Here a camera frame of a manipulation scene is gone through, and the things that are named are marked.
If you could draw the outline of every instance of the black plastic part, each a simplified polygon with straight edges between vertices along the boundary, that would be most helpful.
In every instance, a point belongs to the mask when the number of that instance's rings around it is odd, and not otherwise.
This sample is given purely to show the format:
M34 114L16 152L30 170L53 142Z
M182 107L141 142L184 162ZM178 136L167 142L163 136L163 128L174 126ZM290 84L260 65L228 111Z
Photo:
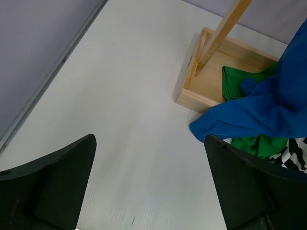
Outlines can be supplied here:
M307 175L241 151L214 136L205 140L227 229L305 230Z
M95 151L91 134L0 172L0 229L75 230Z

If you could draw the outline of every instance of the wooden slat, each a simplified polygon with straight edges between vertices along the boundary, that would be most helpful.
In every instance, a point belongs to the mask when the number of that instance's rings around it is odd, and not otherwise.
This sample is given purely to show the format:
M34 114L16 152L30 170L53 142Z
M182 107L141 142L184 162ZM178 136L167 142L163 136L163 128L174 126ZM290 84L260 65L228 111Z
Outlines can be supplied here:
M212 37L212 34L214 34L214 30L207 27L205 27L204 30L208 32L205 41L206 45ZM217 51L248 63L259 69L266 69L270 65L274 64L274 62L279 60L273 55L267 54L231 37L226 37L217 48Z
M201 31L201 34L196 42L192 57L189 62L188 71L187 71L187 77L184 84L184 88L188 89L192 77L195 75L195 71L198 65L198 62L201 58L201 51L203 46L205 45L206 37L208 32L205 30L205 28Z
M219 104L187 89L182 89L176 103L202 114Z
M202 51L200 62L197 66L195 76L198 76L203 67L207 64L213 53L217 50L221 42L237 23L238 19L244 13L252 0L235 0L227 15L223 18L208 44Z

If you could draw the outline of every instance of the wooden dowel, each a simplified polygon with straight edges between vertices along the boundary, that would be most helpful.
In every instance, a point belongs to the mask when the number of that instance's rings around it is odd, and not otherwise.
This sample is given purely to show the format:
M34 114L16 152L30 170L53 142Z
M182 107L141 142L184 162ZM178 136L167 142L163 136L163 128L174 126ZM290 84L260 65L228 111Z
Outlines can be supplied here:
M252 0L235 0L227 15L223 18L215 33L212 35L207 45L203 48L200 62L196 68L195 76L198 76L221 42L237 23L241 15L249 6Z

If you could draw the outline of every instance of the gray wall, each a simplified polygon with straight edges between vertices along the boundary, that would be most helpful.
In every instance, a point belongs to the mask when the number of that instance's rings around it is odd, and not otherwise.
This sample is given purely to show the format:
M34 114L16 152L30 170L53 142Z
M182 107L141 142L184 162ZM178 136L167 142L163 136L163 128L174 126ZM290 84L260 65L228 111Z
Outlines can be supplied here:
M185 1L219 16L224 16L234 2L234 0ZM306 17L307 0L253 0L238 23L288 44Z
M0 140L99 2L0 1Z

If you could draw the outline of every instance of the cloth pile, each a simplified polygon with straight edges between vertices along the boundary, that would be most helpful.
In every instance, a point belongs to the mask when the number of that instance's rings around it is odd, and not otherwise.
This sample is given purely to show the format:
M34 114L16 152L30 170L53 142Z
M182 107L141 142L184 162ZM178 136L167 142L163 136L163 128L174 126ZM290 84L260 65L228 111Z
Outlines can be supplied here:
M203 142L209 134L286 168L307 172L307 20L280 60L260 73L223 67L227 100L190 124Z

